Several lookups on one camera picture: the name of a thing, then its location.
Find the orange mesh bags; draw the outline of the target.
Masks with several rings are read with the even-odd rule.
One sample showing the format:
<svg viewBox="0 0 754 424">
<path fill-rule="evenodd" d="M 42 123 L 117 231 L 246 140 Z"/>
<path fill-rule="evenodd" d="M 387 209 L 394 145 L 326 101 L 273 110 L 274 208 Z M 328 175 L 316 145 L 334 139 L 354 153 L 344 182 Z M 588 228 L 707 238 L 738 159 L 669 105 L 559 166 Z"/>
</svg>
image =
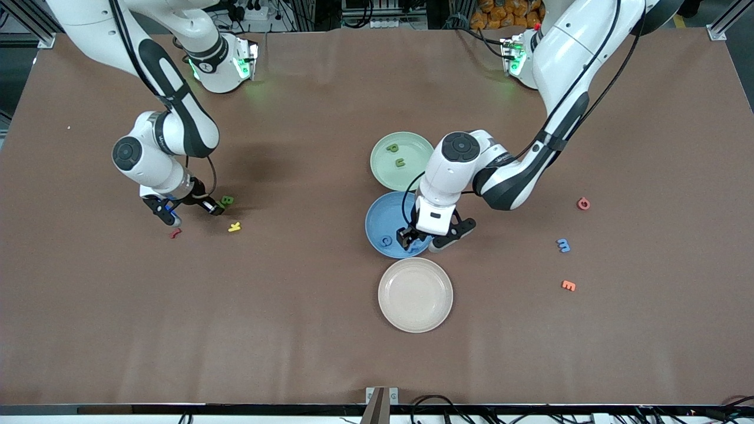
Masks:
<svg viewBox="0 0 754 424">
<path fill-rule="evenodd" d="M 469 28 L 501 29 L 506 27 L 538 28 L 547 13 L 543 0 L 477 0 Z"/>
</svg>

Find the black table edge rail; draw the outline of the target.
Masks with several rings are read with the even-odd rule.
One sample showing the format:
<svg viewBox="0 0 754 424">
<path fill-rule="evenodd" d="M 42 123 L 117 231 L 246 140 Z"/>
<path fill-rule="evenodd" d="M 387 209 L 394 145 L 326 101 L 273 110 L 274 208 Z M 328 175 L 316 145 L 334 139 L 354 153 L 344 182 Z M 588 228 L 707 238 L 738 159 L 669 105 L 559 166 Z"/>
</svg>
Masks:
<svg viewBox="0 0 754 424">
<path fill-rule="evenodd" d="M 360 403 L 57 403 L 56 405 L 0 405 L 0 415 L 261 415 L 261 416 L 357 416 L 365 411 Z M 455 405 L 422 403 L 418 407 L 394 405 L 396 415 L 428 415 L 429 413 L 466 415 L 611 415 L 645 416 L 654 414 L 682 419 L 705 417 L 711 419 L 754 419 L 754 405 L 598 405 L 597 403 L 551 403 L 550 405 Z"/>
</svg>

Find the light green plate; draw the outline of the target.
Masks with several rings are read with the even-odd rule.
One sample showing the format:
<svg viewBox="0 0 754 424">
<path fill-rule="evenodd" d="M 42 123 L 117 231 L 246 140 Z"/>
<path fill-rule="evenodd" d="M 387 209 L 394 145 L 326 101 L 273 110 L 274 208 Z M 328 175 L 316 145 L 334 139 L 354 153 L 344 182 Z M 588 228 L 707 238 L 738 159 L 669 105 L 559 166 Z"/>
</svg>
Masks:
<svg viewBox="0 0 754 424">
<path fill-rule="evenodd" d="M 391 153 L 386 147 L 396 143 L 397 153 Z M 433 145 L 414 132 L 400 131 L 388 134 L 379 140 L 370 154 L 370 168 L 375 179 L 392 191 L 415 191 L 418 188 L 420 174 L 425 172 L 426 164 L 434 152 Z M 405 166 L 396 167 L 397 158 L 405 160 Z"/>
</svg>

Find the aluminium frame post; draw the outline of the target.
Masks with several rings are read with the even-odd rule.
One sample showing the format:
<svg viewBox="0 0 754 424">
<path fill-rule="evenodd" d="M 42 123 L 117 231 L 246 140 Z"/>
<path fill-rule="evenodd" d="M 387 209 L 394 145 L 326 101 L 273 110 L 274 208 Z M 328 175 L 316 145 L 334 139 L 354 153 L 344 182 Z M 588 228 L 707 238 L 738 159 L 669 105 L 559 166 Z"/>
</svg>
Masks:
<svg viewBox="0 0 754 424">
<path fill-rule="evenodd" d="M 45 0 L 0 0 L 0 48 L 50 49 L 61 31 Z"/>
<path fill-rule="evenodd" d="M 747 11 L 754 9 L 754 0 L 733 0 L 719 16 L 710 24 L 706 24 L 706 32 L 711 41 L 726 41 L 726 32 Z"/>
</svg>

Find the blue plate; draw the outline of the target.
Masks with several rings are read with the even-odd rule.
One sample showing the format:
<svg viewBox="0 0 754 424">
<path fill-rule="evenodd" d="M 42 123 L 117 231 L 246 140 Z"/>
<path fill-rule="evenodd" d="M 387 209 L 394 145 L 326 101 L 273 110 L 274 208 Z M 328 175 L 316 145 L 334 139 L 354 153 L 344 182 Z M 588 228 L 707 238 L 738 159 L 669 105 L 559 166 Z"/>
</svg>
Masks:
<svg viewBox="0 0 754 424">
<path fill-rule="evenodd" d="M 410 217 L 415 203 L 415 195 L 411 191 L 391 191 L 374 201 L 366 213 L 365 234 L 369 244 L 385 257 L 393 259 L 407 259 L 425 252 L 428 246 L 416 245 L 413 241 L 410 249 L 405 251 L 396 239 L 396 231 L 406 227 L 406 218 Z M 389 247 L 380 246 L 380 239 L 390 236 L 393 242 Z"/>
</svg>

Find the beige plate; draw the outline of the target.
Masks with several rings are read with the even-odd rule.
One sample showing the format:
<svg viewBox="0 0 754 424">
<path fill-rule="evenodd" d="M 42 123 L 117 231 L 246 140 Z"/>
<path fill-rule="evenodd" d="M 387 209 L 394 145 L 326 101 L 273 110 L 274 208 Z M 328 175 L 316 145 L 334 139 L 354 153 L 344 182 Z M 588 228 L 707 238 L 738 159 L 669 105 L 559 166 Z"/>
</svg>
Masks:
<svg viewBox="0 0 754 424">
<path fill-rule="evenodd" d="M 450 277 L 438 264 L 412 257 L 390 266 L 377 289 L 380 311 L 405 333 L 428 333 L 449 317 L 454 303 Z"/>
</svg>

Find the white power strip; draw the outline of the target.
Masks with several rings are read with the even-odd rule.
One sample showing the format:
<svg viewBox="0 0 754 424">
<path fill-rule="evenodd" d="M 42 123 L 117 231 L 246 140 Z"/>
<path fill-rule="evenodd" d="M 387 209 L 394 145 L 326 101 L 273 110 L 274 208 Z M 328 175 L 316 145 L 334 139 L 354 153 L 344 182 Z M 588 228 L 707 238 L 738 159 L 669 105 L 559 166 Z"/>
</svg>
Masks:
<svg viewBox="0 0 754 424">
<path fill-rule="evenodd" d="M 369 29 L 407 28 L 425 31 L 428 29 L 428 23 L 422 16 L 382 16 L 372 18 L 368 27 Z"/>
</svg>

